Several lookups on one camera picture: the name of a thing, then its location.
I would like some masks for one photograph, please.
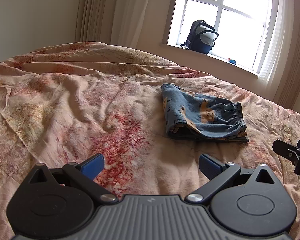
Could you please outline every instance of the brown curtain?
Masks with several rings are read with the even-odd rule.
[[[80,0],[75,41],[110,44],[117,0]]]
[[[300,91],[300,0],[294,0],[291,46],[274,102],[291,109]]]

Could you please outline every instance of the white window frame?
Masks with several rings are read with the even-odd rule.
[[[183,20],[184,20],[184,16],[185,16],[185,12],[186,12],[186,5],[187,5],[188,0],[184,0],[184,1],[185,1],[185,3],[184,3],[184,8],[183,8],[183,13],[182,13],[182,17],[181,17],[181,22],[180,22],[176,45],[181,45],[181,43],[179,43],[178,41],[179,41],[179,36],[181,34],[181,29],[182,29],[182,25],[183,25]],[[221,20],[221,13],[222,13],[223,9],[234,12],[234,13],[238,13],[247,18],[258,20],[258,19],[255,19],[254,17],[252,17],[251,15],[248,15],[244,12],[241,12],[234,8],[223,5],[224,0],[216,0],[216,1],[215,0],[193,0],[193,1],[202,2],[205,4],[214,5],[214,6],[218,7],[216,22],[215,22],[215,26],[214,26],[216,32],[218,31],[218,28],[219,28],[219,24],[220,24],[220,20]],[[270,45],[271,37],[273,34],[273,30],[274,30],[274,24],[275,24],[275,20],[276,20],[276,16],[277,16],[279,0],[269,0],[268,4],[269,4],[269,6],[268,6],[268,11],[267,11],[266,21],[261,22],[261,24],[264,27],[264,31],[263,31],[262,37],[260,39],[259,48],[256,53],[253,67],[252,67],[252,69],[250,68],[250,70],[252,70],[253,72],[258,73],[258,74],[260,73],[261,67],[266,58],[266,53],[267,53],[269,45]],[[219,57],[218,55],[213,54],[212,51],[210,51],[209,54]]]

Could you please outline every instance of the wrinkled fabric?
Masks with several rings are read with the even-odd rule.
[[[168,138],[164,83],[240,102],[250,142]],[[35,163],[60,168],[98,152],[105,169],[95,182],[119,197],[185,197],[208,181],[198,169],[202,153],[244,168],[267,163],[298,207],[290,234],[300,239],[300,177],[272,151],[276,139],[296,145],[300,114],[145,52],[82,42],[16,56],[0,62],[0,239],[13,236],[5,209]]]
[[[167,135],[173,139],[248,142],[240,102],[162,84]]]

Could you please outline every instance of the folded clothing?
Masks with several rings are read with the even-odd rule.
[[[248,142],[242,107],[225,98],[193,93],[163,84],[167,135],[173,139]]]

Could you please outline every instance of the triangular cutout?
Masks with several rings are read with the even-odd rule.
[[[32,176],[30,184],[48,181],[43,170],[37,170]]]
[[[268,183],[268,184],[274,184],[273,179],[271,178],[270,174],[268,173],[267,170],[260,170],[257,178],[257,182],[263,182],[263,183]]]

